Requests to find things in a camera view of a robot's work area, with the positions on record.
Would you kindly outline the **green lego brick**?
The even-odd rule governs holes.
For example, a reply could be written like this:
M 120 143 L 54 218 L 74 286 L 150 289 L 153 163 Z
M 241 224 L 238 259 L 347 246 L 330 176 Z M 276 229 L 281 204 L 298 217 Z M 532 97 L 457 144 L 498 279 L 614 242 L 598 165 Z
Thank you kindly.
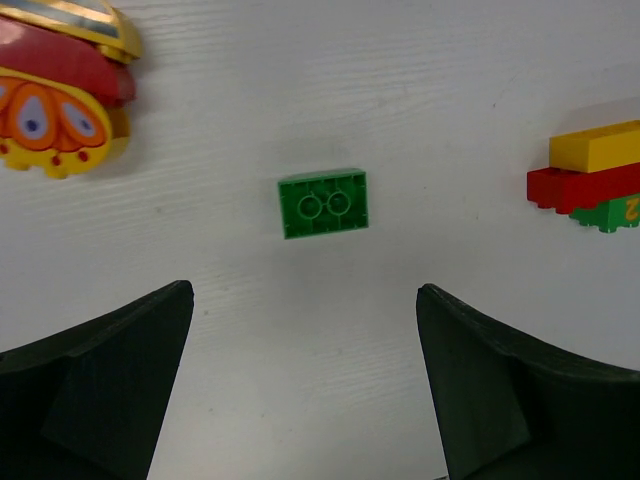
M 369 226 L 367 176 L 362 169 L 296 174 L 279 180 L 277 188 L 287 240 Z

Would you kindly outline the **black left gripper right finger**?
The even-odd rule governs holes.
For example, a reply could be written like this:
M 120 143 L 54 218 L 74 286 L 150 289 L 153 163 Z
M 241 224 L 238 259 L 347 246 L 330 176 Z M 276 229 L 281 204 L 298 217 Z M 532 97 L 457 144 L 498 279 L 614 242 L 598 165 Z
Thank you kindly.
M 416 314 L 449 478 L 638 478 L 638 371 L 560 349 L 433 284 Z

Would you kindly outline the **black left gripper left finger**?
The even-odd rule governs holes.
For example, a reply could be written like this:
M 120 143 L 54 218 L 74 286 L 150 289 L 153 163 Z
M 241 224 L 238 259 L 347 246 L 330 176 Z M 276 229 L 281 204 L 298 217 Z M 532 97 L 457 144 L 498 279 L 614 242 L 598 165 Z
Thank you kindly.
M 147 478 L 193 310 L 174 281 L 2 352 L 2 478 Z

